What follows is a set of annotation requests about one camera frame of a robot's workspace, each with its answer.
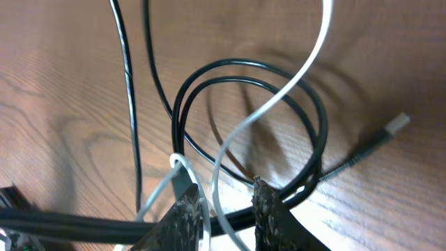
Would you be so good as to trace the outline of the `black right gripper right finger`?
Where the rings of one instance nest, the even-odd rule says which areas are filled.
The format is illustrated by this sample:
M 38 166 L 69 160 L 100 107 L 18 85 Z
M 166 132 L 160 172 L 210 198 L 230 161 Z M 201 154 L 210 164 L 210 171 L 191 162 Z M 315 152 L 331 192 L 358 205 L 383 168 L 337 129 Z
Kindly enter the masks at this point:
M 329 251 L 284 205 L 262 179 L 254 179 L 252 198 L 256 249 L 260 251 Z

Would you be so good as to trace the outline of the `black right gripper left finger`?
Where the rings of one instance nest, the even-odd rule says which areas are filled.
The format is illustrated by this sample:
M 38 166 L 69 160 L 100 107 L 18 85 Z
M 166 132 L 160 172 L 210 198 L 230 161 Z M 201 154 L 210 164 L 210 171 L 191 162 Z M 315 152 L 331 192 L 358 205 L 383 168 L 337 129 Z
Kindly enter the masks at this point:
M 203 231 L 203 206 L 195 171 L 195 183 L 178 198 L 153 229 L 136 242 L 131 251 L 197 251 Z

